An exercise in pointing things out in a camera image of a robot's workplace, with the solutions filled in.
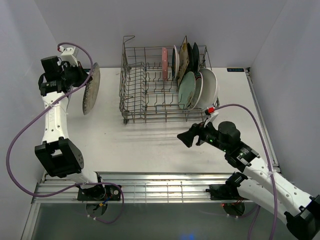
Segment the speckled brown round plate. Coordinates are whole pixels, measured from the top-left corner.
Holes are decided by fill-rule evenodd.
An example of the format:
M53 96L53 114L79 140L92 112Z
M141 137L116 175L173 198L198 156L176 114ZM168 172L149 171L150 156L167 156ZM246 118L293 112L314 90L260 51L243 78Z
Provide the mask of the speckled brown round plate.
M82 112L84 115L89 114L89 112L94 108L99 88L101 82L101 71L100 65L95 62L93 64L93 72L90 77L90 80L85 85L85 90L83 94L83 101L82 101Z

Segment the mint green flower plate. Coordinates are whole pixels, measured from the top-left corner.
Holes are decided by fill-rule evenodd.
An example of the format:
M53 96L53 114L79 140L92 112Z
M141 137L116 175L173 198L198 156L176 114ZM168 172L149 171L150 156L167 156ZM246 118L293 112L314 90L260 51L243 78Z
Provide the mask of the mint green flower plate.
M196 78L192 71L186 73L180 83L178 91L178 106L180 109L187 109L194 97L196 89Z

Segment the white oval plate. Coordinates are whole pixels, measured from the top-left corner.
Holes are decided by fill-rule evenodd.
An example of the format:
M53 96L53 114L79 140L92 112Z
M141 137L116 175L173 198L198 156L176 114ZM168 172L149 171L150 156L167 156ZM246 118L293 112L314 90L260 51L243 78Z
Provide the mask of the white oval plate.
M202 74L202 93L197 106L201 109L206 109L210 106L216 106L219 93L218 79L213 71L207 68L199 70Z

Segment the white plate green red rim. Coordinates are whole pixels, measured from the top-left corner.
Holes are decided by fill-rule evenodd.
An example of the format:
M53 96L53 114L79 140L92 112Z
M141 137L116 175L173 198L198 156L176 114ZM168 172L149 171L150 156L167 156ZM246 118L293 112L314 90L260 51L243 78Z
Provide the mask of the white plate green red rim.
M195 92L194 92L194 96L193 96L193 99L190 103L190 108L191 110L193 110L198 102L199 102L199 99L201 97L201 94L202 94L202 90L203 90L203 75L201 72L196 72L195 73Z

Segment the grey wire dish rack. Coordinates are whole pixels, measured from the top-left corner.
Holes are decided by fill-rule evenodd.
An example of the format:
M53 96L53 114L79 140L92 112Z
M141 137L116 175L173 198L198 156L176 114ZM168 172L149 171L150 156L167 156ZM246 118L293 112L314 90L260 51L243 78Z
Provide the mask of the grey wire dish rack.
M133 47L133 39L128 35L122 41L119 110L123 122L203 119L201 109L179 107L179 87L172 77L173 46ZM162 48L167 48L168 81L163 81Z

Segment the black floral square plate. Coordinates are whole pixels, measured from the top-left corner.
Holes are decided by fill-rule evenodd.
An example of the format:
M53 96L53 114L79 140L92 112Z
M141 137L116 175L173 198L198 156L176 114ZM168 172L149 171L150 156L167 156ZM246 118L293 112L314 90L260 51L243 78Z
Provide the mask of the black floral square plate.
M189 42L187 43L187 53L188 53L188 65L186 68L186 72L194 72L193 49Z

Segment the cream floral square plate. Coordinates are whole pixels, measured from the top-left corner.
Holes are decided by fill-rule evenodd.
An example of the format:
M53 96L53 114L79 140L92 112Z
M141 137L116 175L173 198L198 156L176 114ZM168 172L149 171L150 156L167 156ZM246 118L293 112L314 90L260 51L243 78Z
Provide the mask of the cream floral square plate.
M177 85L180 86L182 78L189 64L188 39L184 37L179 50L179 70L177 74Z

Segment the white plate steam logo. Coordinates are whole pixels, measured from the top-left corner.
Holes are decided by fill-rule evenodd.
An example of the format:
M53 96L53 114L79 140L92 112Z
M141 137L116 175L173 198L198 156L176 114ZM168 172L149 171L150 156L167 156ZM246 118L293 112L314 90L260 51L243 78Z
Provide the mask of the white plate steam logo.
M179 68L180 68L180 57L179 57L179 52L178 52L176 45L173 45L171 60L172 60L172 65L171 65L172 79L177 81L178 80L178 72L179 72Z

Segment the pink dotted scalloped plate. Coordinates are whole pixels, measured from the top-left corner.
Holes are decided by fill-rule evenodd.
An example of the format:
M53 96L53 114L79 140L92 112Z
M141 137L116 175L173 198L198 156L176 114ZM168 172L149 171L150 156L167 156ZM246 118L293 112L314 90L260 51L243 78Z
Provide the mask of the pink dotted scalloped plate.
M168 81L168 50L167 48L162 48L162 80L164 82Z

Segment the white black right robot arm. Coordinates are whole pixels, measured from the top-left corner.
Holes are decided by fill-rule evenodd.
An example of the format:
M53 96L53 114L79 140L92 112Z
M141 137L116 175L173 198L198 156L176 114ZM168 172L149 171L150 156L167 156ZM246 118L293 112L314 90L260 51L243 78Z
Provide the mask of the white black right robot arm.
M224 158L238 170L226 182L226 194L249 199L286 224L298 240L312 240L320 231L320 197L299 189L267 163L249 145L241 141L241 133L230 121L215 128L212 123L195 123L177 135L188 148L198 137L197 145L207 143L225 153Z

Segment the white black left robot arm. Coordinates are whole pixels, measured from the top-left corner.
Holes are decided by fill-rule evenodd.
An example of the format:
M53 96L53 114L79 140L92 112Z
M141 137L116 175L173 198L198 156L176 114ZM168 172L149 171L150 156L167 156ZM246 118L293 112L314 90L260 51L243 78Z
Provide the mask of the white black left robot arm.
M87 115L95 106L101 80L100 66L95 62L92 73L84 70L81 63L57 56L43 58L44 74L39 79L39 90L45 109L44 134L34 152L51 177L70 179L77 184L93 183L88 193L100 200L106 195L106 187L100 184L95 171L85 167L80 149L70 140L67 109L73 88L84 84L82 112Z

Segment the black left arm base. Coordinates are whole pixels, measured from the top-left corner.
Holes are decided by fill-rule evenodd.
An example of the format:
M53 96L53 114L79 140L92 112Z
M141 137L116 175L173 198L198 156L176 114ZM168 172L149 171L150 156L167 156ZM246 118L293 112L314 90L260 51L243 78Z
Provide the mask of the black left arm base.
M121 200L121 193L120 189L122 186L119 185L114 186L110 184L102 184L102 185L95 185L90 188L79 188L77 194L78 201L101 201L109 199L110 201L120 201Z

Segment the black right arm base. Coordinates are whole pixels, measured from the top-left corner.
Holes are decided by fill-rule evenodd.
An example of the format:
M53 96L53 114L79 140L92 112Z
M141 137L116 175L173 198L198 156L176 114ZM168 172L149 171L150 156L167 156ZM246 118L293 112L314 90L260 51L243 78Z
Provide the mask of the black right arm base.
M238 188L228 184L210 184L205 190L210 194L211 200L243 200L239 195Z

